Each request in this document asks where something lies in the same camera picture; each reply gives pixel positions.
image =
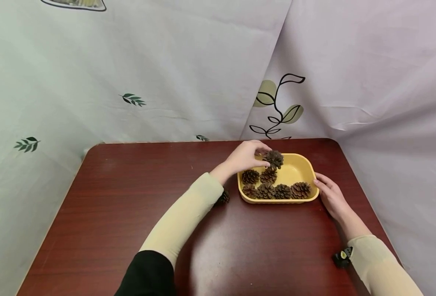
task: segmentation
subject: black sleeve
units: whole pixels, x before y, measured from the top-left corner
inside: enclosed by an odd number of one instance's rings
[[[173,267],[161,253],[138,252],[127,268],[115,296],[174,296]]]

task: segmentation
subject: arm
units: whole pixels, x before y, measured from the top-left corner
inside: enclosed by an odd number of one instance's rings
[[[260,141],[241,143],[228,159],[201,175],[165,212],[127,268],[116,296],[175,295],[174,268],[178,254],[201,219],[223,193],[233,174],[269,166],[254,155],[271,149]]]
[[[351,262],[373,296],[423,296],[415,282],[398,263],[382,240],[373,236],[361,218],[346,203],[339,187],[317,173],[315,185],[330,215],[341,225],[353,247]]]
[[[162,216],[141,247],[161,253],[175,268],[178,253],[201,219],[209,212],[223,193],[223,184],[229,177],[244,169],[269,166],[268,162],[254,158],[271,149],[261,141],[245,141],[228,159],[209,174],[199,177]]]

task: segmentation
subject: cloth backdrop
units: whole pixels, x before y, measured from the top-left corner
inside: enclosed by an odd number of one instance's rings
[[[436,1],[18,2],[0,1],[0,295],[85,149],[307,137],[341,144],[436,295]]]
[[[243,139],[338,141],[405,269],[436,295],[436,1],[293,0],[257,99]]]
[[[0,1],[0,296],[84,150],[239,139],[290,0]]]

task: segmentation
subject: pine cone on table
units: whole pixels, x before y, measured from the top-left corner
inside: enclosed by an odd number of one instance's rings
[[[311,187],[307,182],[295,183],[290,189],[292,190],[292,197],[294,199],[307,199],[311,191]]]
[[[254,187],[254,184],[246,184],[243,188],[242,188],[242,192],[244,194],[246,194],[247,197],[249,197],[250,199],[256,199],[257,196],[257,190]]]
[[[229,191],[224,190],[213,206],[226,205],[229,202]]]
[[[273,170],[280,169],[284,164],[284,156],[277,150],[269,151],[263,159],[270,163],[270,167]]]
[[[261,183],[274,184],[277,180],[277,171],[272,168],[266,168],[261,174]]]
[[[270,183],[262,183],[257,187],[258,199],[274,199],[276,190]]]
[[[246,169],[242,172],[242,183],[243,184],[256,184],[259,180],[259,172],[254,169]]]
[[[292,191],[290,190],[289,186],[285,184],[279,184],[276,186],[275,197],[276,199],[291,199]]]

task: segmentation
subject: yellow bowl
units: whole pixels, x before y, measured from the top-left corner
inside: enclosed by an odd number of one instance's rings
[[[242,198],[246,202],[252,204],[301,204],[317,198],[318,194],[320,194],[320,189],[318,189],[318,187],[316,187],[313,183],[316,175],[308,159],[295,153],[282,153],[282,155],[284,156],[284,164],[282,165],[281,169],[277,170],[277,180],[274,183],[274,186],[277,186],[278,184],[292,186],[296,182],[307,182],[311,187],[311,191],[309,194],[309,196],[311,197],[309,199],[251,199],[242,192],[242,187],[244,186],[244,184],[241,181],[241,171],[238,174],[238,187]],[[256,156],[256,159],[261,160],[262,157]],[[260,174],[264,171],[265,168],[254,169]]]

